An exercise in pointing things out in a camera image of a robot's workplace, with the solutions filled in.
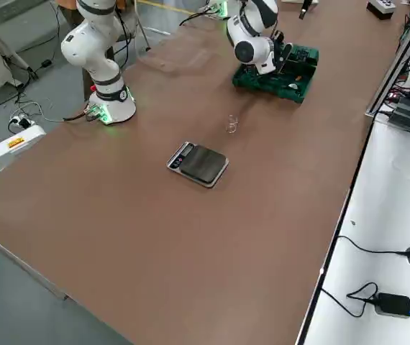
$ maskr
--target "yellow label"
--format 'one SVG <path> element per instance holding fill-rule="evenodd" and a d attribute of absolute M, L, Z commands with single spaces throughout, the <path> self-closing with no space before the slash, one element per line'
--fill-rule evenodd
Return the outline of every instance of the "yellow label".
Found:
<path fill-rule="evenodd" d="M 22 142 L 24 142 L 24 139 L 21 138 L 21 137 L 20 137 L 20 138 L 16 138 L 15 140 L 10 141 L 10 142 L 9 142 L 9 149 L 11 149 L 12 147 L 15 147 L 15 146 L 21 144 Z"/>

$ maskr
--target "clear glass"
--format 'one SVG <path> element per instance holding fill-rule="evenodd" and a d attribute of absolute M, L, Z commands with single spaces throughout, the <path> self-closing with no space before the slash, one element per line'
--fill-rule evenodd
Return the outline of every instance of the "clear glass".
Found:
<path fill-rule="evenodd" d="M 235 115 L 229 115 L 226 121 L 226 132 L 235 133 L 237 131 L 238 124 L 239 119 Z"/>

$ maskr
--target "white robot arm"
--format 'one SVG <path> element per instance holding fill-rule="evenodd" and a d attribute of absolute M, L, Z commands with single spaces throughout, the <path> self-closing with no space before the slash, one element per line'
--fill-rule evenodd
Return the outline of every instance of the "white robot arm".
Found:
<path fill-rule="evenodd" d="M 85 68 L 95 83 L 88 109 L 105 124 L 126 121 L 136 111 L 119 66 L 105 56 L 123 33 L 122 23 L 114 16 L 115 8 L 116 0 L 77 0 L 77 10 L 85 20 L 61 43 L 69 63 Z"/>
<path fill-rule="evenodd" d="M 273 42 L 260 33 L 274 26 L 277 16 L 276 0 L 250 0 L 243 3 L 240 14 L 227 21 L 227 37 L 236 58 L 246 65 L 255 65 L 259 74 L 275 70 Z"/>

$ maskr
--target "brown table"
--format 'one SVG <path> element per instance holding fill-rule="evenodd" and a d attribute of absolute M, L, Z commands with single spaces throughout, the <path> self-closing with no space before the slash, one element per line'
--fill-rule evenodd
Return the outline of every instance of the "brown table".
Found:
<path fill-rule="evenodd" d="M 151 52 L 183 68 L 127 71 L 133 119 L 64 124 L 0 174 L 0 243 L 136 344 L 294 344 L 406 8 L 282 9 L 320 50 L 302 106 L 236 91 L 224 32 L 197 21 Z M 166 169 L 185 140 L 228 156 L 214 189 Z"/>

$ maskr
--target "table surface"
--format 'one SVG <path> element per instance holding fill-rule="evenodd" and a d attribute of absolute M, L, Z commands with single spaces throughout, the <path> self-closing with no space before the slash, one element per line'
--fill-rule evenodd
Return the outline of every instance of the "table surface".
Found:
<path fill-rule="evenodd" d="M 0 173 L 0 243 L 136 344 L 293 344 L 405 11 L 284 4 L 320 51 L 302 106 L 232 86 L 222 23 L 182 28 L 125 73 L 134 118 L 59 126 Z M 167 170 L 186 140 L 228 156 L 214 189 Z"/>
<path fill-rule="evenodd" d="M 410 133 L 374 125 L 340 235 L 370 250 L 410 247 Z M 323 288 L 359 314 L 363 304 L 345 295 L 367 282 L 376 282 L 380 292 L 410 297 L 408 259 L 364 253 L 338 239 Z M 371 293 L 373 288 L 363 295 Z M 407 345 L 409 339 L 410 319 L 380 316 L 371 305 L 356 319 L 322 293 L 305 344 Z"/>

